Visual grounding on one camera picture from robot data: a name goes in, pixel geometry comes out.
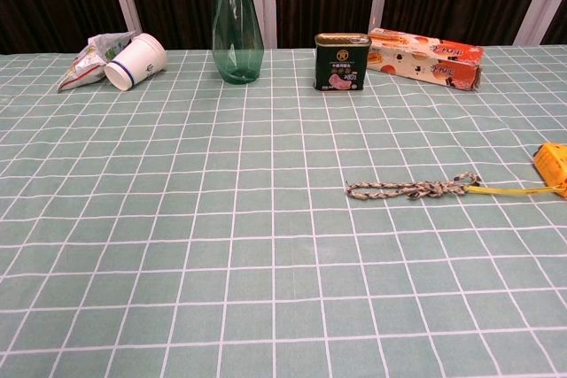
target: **green can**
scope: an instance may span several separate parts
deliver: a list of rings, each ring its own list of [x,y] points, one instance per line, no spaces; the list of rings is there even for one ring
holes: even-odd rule
[[[358,33],[320,33],[315,36],[315,88],[362,90],[372,41]]]

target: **braided rope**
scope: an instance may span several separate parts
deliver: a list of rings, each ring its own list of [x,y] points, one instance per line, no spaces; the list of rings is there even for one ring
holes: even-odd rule
[[[465,195],[469,190],[469,186],[478,186],[481,181],[477,174],[467,172],[455,176],[452,181],[415,181],[411,183],[393,183],[393,182],[368,182],[359,181],[353,185],[346,186],[346,194],[349,197],[366,200],[366,199],[386,199],[399,195],[405,195],[410,199],[419,199],[423,197],[439,198],[443,194]],[[355,192],[356,189],[396,189],[381,192]]]

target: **glass bottle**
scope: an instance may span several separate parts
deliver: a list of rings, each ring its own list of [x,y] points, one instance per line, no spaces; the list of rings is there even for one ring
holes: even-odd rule
[[[264,43],[253,0],[216,0],[213,59],[228,83],[250,83],[260,75]]]

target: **white paper cup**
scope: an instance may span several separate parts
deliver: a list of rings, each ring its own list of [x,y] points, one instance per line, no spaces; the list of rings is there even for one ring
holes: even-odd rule
[[[163,69],[166,63],[163,46],[151,35],[141,33],[105,66],[105,74],[117,89],[128,90]]]

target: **cardboard box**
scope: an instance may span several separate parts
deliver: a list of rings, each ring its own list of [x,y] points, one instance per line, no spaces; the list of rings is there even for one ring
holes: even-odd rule
[[[368,69],[462,90],[480,83],[484,49],[447,40],[375,28]]]

